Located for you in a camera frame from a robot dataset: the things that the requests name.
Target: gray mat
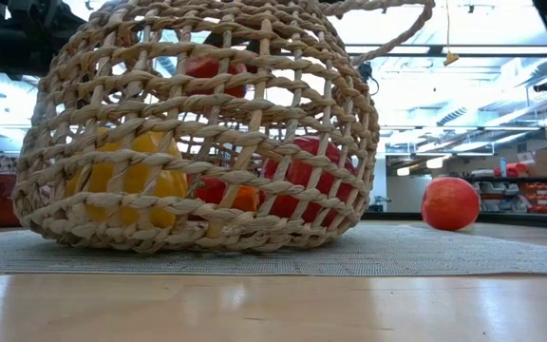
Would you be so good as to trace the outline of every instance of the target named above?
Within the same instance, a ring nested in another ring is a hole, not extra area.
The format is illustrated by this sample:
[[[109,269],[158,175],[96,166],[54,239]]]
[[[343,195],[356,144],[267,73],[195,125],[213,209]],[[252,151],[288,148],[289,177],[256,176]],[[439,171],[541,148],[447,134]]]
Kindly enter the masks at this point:
[[[27,232],[0,234],[0,273],[310,276],[547,274],[547,247],[364,223],[311,251],[264,255],[73,249]]]

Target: wooden surface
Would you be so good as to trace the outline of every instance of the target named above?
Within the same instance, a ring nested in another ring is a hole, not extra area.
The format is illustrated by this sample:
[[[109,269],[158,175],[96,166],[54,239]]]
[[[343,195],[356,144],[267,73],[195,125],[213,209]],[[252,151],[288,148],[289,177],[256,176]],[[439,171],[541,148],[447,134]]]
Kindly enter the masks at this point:
[[[177,340],[547,342],[547,276],[0,275],[0,341]]]

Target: yellow bell pepper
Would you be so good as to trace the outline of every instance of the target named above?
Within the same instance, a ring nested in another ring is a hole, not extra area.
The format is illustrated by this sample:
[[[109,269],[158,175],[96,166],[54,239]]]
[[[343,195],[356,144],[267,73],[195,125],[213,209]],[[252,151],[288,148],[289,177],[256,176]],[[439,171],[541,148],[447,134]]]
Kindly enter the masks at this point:
[[[108,128],[101,127],[98,129],[99,134],[104,133]],[[158,148],[163,134],[160,132],[145,133],[134,139],[131,149],[137,152],[154,153]],[[113,152],[122,148],[119,142],[109,142],[98,149],[103,152]],[[170,143],[168,153],[181,158],[177,144],[173,140]],[[92,165],[92,174],[89,177],[87,191],[91,193],[106,192],[106,185],[113,177],[113,163],[103,162]],[[149,175],[150,166],[137,164],[132,165],[127,170],[123,178],[123,191],[128,194],[141,193],[144,189],[147,177]],[[79,180],[79,172],[71,179],[66,181],[66,197],[70,197],[76,193],[77,182]],[[187,195],[187,178],[180,171],[163,170],[157,175],[156,185],[153,196],[171,197],[177,196],[184,198]],[[87,205],[87,213],[90,218],[97,222],[104,222],[107,219],[106,211],[102,207]],[[130,207],[120,207],[120,218],[122,224],[128,226],[139,219],[139,213]],[[151,210],[151,223],[160,228],[171,227],[175,222],[175,215],[163,209]]]

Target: wicker basket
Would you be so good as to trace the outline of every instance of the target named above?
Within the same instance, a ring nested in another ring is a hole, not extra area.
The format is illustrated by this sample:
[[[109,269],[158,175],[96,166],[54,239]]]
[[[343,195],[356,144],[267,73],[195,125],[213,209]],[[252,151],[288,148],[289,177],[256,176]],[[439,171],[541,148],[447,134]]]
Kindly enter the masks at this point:
[[[424,5],[413,27],[353,61],[326,18],[405,3]],[[70,39],[39,84],[32,128],[18,162],[16,214],[24,226],[62,244],[145,253],[273,251],[311,248],[337,238],[368,207],[379,141],[368,86],[352,64],[408,39],[429,19],[432,6],[430,0],[106,3]],[[191,43],[192,32],[200,31],[220,34],[222,48]],[[166,32],[179,41],[163,42]],[[259,53],[231,48],[232,37],[258,40]],[[271,55],[271,48],[291,56]],[[178,58],[177,73],[165,78],[154,60],[171,56]],[[219,61],[218,75],[187,76],[188,61],[203,56]],[[257,73],[227,72],[238,64],[257,67]],[[294,79],[280,76],[280,70],[290,70]],[[308,74],[323,80],[323,88],[303,81]],[[253,99],[225,93],[230,86],[248,85],[255,88]],[[272,103],[266,97],[271,88],[292,96],[287,103]],[[138,137],[149,134],[159,137],[154,150],[135,148]],[[306,134],[319,140],[316,153],[294,143]],[[182,158],[169,153],[181,142],[186,147]],[[325,155],[330,144],[340,152],[338,162]],[[117,148],[104,148],[113,145]],[[277,162],[269,178],[259,176],[266,160]],[[345,167],[348,160],[354,171]],[[286,179],[293,162],[311,170],[307,184]],[[102,165],[112,170],[111,177],[94,187],[103,191],[94,191],[90,184],[98,182],[92,178]],[[145,179],[140,189],[128,190],[124,184],[136,185],[139,167]],[[160,177],[172,174],[183,181],[188,175],[188,189],[180,195],[158,193]],[[317,184],[327,174],[333,176],[332,186],[321,193]],[[227,184],[220,203],[196,198],[206,177]],[[260,195],[254,211],[232,207],[240,185]],[[350,186],[349,195],[338,199],[343,186]],[[280,196],[296,201],[291,215],[270,214]],[[315,219],[306,221],[310,203],[319,209]],[[156,223],[155,215],[168,220]]]

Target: basket handle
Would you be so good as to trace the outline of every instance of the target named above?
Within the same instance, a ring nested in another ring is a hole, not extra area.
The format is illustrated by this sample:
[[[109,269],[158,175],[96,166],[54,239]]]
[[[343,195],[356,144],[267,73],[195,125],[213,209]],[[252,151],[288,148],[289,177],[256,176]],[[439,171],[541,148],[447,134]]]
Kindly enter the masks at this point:
[[[400,7],[402,5],[424,5],[424,11],[419,15],[413,25],[398,37],[373,51],[352,58],[351,64],[357,67],[365,61],[375,59],[392,51],[394,48],[408,40],[408,38],[414,36],[415,33],[424,27],[425,22],[432,17],[432,9],[436,6],[434,0],[345,0],[334,4],[320,3],[318,4],[318,7],[325,15],[332,16],[342,15],[351,10],[378,10],[390,7]]]

